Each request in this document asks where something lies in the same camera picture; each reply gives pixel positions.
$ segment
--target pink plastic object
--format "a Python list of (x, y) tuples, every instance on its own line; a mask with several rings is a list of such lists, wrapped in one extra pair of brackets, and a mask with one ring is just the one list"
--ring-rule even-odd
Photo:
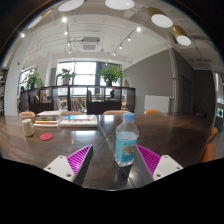
[(146, 167), (148, 168), (149, 173), (151, 174), (151, 176), (153, 176), (155, 169), (161, 159), (161, 156), (140, 145), (136, 145), (136, 147), (141, 153), (141, 156), (143, 158), (143, 161), (145, 162)]
[(88, 145), (88, 146), (72, 153), (71, 155), (67, 156), (68, 163), (71, 166), (75, 175), (78, 173), (78, 171), (79, 171), (80, 167), (82, 166), (82, 163), (84, 162), (85, 157), (91, 147), (92, 147), (92, 145)]

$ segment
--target water bottle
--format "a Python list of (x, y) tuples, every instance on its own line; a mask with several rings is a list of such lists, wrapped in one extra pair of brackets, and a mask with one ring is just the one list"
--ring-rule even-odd
[(118, 166), (128, 166), (134, 161), (135, 144), (139, 136), (138, 128), (134, 124), (135, 114), (124, 113), (123, 123), (116, 129), (115, 161)]

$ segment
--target wooden table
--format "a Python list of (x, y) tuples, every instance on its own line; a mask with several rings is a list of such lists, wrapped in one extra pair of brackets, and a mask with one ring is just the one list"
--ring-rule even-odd
[[(133, 163), (128, 174), (114, 161), (116, 128), (120, 115), (98, 115), (97, 128), (40, 128), (35, 135), (24, 137), (21, 119), (17, 116), (0, 118), (0, 152), (5, 159), (45, 168), (57, 156), (68, 156), (93, 144), (83, 187), (120, 190), (144, 186), (141, 170)], [(178, 113), (136, 115), (139, 129), (138, 144), (159, 155), (169, 155), (181, 166), (197, 164), (203, 154), (212, 121)], [(52, 133), (53, 139), (41, 141), (40, 135)]]

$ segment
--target red coaster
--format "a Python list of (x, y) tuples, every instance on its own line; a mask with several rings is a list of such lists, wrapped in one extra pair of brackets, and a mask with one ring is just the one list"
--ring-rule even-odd
[(43, 141), (50, 140), (51, 138), (53, 138), (53, 135), (51, 133), (45, 133), (40, 136), (40, 139)]

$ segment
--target cabinet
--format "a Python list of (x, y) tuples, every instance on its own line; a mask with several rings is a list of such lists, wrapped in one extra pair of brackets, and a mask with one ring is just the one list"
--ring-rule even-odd
[(87, 114), (103, 114), (107, 110), (127, 110), (134, 113), (135, 88), (107, 86), (49, 86), (21, 91), (21, 112), (63, 109)]

